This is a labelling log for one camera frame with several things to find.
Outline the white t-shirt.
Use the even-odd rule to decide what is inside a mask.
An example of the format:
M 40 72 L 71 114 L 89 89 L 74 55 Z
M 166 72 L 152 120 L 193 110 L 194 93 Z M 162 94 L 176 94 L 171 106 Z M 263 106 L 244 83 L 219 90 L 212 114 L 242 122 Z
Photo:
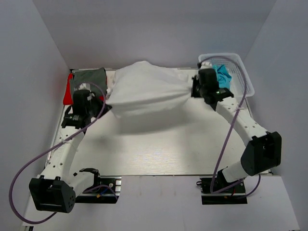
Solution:
M 107 100 L 124 134 L 166 130 L 186 123 L 191 96 L 188 75 L 147 61 L 115 71 Z

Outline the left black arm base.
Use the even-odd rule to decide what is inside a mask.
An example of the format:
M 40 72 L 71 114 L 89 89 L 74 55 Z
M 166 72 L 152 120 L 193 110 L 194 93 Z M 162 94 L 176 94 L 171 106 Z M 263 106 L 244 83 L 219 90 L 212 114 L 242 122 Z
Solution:
M 68 184 L 73 188 L 79 204 L 115 204 L 120 196 L 120 176 L 95 176 L 82 172 Z

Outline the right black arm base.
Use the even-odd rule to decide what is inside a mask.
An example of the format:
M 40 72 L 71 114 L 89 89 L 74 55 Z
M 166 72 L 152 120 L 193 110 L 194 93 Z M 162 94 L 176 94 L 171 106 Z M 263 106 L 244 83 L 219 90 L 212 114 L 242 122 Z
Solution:
M 201 190 L 202 205 L 245 205 L 247 204 L 244 183 L 233 186 L 223 192 L 211 193 L 210 183 L 212 178 L 200 178 L 196 186 Z

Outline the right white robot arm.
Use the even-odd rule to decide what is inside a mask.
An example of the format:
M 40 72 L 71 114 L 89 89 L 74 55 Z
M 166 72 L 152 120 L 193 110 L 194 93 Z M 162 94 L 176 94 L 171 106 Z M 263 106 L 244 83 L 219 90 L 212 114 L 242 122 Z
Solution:
M 232 92 L 219 86 L 213 68 L 201 69 L 193 77 L 192 97 L 203 98 L 205 103 L 221 115 L 242 139 L 245 150 L 239 161 L 219 170 L 214 169 L 210 192 L 228 192 L 248 176 L 281 164 L 282 137 L 259 125 L 247 112 L 241 110 Z

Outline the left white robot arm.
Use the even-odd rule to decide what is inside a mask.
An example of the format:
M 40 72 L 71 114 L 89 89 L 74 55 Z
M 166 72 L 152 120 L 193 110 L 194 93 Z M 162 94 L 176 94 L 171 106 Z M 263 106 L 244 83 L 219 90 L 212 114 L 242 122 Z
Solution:
M 42 173 L 29 183 L 38 211 L 70 213 L 79 195 L 86 190 L 97 192 L 101 188 L 97 169 L 84 167 L 74 173 L 70 169 L 88 127 L 110 109 L 90 90 L 74 92 L 73 104 L 66 110 L 61 123 L 59 147 L 52 151 Z

